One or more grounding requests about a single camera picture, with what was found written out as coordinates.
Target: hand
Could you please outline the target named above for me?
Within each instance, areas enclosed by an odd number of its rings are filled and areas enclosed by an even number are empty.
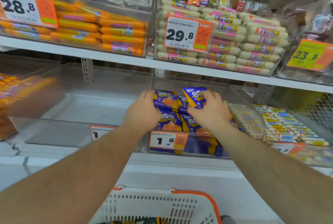
[[[138,99],[127,109],[123,127],[144,135],[155,128],[160,121],[161,112],[154,107],[152,98],[155,90],[143,91]]]
[[[206,99],[206,105],[202,109],[187,108],[188,113],[199,125],[212,133],[222,126],[229,126],[230,111],[227,102],[222,100],[218,93],[210,91],[202,91],[200,96]]]

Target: person's left hand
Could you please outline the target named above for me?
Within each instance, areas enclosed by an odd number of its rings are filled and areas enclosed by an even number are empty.
[[[127,109],[122,126],[140,135],[154,129],[161,118],[161,112],[154,107],[152,98],[155,90],[143,91]]]

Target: white price label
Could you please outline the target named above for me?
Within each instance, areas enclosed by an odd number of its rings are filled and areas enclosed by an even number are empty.
[[[114,129],[116,129],[116,127],[90,125],[91,137],[93,141],[95,141]]]
[[[35,0],[1,0],[1,5],[10,20],[44,25]]]
[[[170,16],[165,34],[165,46],[194,50],[198,21]]]
[[[150,147],[174,149],[174,142],[176,140],[176,133],[168,133],[162,131],[152,131],[150,136]]]
[[[288,154],[295,146],[295,144],[276,143],[272,145],[272,148],[283,154]]]

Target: price tag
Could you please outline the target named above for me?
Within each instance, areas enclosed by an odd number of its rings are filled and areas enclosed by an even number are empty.
[[[90,125],[91,137],[93,141],[95,141],[116,128],[117,127]]]
[[[283,154],[296,154],[303,146],[305,146],[303,143],[276,143],[272,148]]]
[[[184,150],[188,134],[152,130],[149,147]]]
[[[0,0],[0,19],[58,28],[53,0]]]
[[[168,13],[164,45],[186,50],[206,51],[214,23]]]
[[[313,40],[302,39],[287,66],[323,70],[333,60],[333,45]]]

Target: yellow price tag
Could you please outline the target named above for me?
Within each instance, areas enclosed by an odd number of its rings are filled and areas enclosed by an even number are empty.
[[[320,71],[332,61],[332,49],[332,44],[302,39],[287,66]]]

